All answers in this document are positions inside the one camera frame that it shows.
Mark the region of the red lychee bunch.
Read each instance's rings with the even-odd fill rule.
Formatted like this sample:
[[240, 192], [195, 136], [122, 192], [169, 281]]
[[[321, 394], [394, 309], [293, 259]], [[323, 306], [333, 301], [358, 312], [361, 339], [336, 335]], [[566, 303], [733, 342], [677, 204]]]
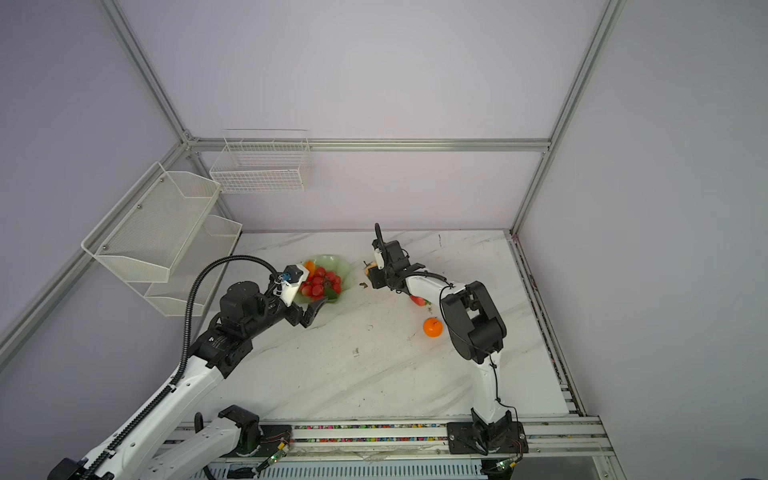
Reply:
[[342, 291], [342, 277], [333, 270], [316, 265], [315, 275], [302, 283], [299, 293], [308, 300], [325, 297], [328, 301], [335, 301]]

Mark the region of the red yellow fake mango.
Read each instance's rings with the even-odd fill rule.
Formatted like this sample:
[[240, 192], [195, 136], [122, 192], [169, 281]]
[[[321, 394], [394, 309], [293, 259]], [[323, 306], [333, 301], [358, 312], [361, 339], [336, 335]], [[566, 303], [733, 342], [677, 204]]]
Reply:
[[304, 267], [309, 272], [309, 277], [312, 278], [315, 275], [315, 272], [316, 272], [316, 265], [315, 265], [315, 263], [312, 260], [307, 260], [304, 263]]

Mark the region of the green wavy fruit bowl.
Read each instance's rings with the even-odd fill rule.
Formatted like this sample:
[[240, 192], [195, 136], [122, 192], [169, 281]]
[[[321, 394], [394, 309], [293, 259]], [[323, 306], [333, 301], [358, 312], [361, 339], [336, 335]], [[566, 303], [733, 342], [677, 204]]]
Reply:
[[338, 303], [353, 287], [353, 266], [335, 255], [320, 255], [301, 262], [309, 275], [299, 287], [296, 301], [300, 304], [326, 299]]

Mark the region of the fake orange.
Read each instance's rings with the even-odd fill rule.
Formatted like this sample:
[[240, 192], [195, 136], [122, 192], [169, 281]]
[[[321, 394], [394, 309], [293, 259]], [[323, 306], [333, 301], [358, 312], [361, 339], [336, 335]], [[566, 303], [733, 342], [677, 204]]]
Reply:
[[423, 323], [423, 332], [429, 338], [438, 338], [443, 332], [443, 323], [435, 317], [428, 318]]

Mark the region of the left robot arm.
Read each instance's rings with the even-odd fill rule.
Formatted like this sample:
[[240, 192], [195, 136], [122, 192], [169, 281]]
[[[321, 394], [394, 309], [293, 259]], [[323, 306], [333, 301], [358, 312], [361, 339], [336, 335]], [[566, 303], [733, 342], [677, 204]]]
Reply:
[[220, 310], [182, 355], [168, 382], [107, 440], [81, 459], [65, 458], [51, 479], [184, 479], [225, 455], [274, 457], [287, 447], [290, 429], [268, 435], [257, 414], [237, 405], [219, 413], [165, 453], [158, 450], [181, 421], [227, 379], [253, 349], [253, 340], [281, 321], [309, 327], [325, 296], [301, 305], [298, 282], [261, 291], [250, 281], [231, 285]]

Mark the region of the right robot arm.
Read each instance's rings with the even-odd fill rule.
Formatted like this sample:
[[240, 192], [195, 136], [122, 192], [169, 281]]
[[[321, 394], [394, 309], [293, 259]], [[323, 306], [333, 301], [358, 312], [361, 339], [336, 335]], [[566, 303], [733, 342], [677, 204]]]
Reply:
[[372, 241], [374, 262], [365, 274], [375, 289], [423, 299], [439, 310], [440, 319], [458, 355], [473, 366], [472, 435], [477, 447], [500, 447], [517, 427], [517, 411], [500, 398], [498, 354], [507, 328], [491, 295], [479, 281], [453, 282], [412, 263], [396, 240], [386, 241], [380, 231]]

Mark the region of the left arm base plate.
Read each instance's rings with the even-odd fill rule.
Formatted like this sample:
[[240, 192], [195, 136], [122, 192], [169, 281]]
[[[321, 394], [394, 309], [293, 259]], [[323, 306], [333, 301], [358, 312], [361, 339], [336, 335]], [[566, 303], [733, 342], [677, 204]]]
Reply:
[[293, 428], [288, 424], [247, 427], [241, 434], [235, 453], [240, 457], [268, 457], [281, 443], [289, 444]]

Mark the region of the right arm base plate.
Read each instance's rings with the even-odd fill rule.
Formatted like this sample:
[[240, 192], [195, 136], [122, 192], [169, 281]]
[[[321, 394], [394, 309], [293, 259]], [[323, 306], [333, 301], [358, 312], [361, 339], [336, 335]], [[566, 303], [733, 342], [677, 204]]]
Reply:
[[446, 425], [451, 454], [527, 454], [529, 445], [523, 424], [499, 420], [488, 426], [479, 422], [449, 422]]

